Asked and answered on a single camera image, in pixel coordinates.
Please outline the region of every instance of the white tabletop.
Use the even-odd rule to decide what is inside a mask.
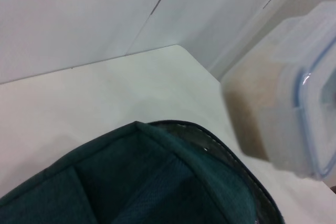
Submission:
[[[73,148],[135,120],[197,123],[218,136],[273,196],[286,223],[336,223],[322,182],[239,150],[220,83],[170,46],[0,85],[0,197]]]

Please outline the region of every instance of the green fabric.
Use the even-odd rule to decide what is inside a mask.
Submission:
[[[194,144],[196,147],[202,149],[202,151],[207,151],[242,176],[254,196],[257,209],[257,223],[284,223],[279,209],[263,185],[237,156],[210,131],[195,123],[176,120],[153,122],[151,125]]]
[[[0,199],[0,223],[250,223],[242,174],[156,126],[134,122],[68,153]]]

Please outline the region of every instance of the container lid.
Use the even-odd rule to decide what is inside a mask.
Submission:
[[[336,37],[310,62],[296,95],[313,169],[324,177],[336,162]]]

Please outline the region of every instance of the plastic food container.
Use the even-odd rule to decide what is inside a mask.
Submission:
[[[327,176],[336,153],[336,2],[283,21],[224,77],[223,92],[247,155]]]

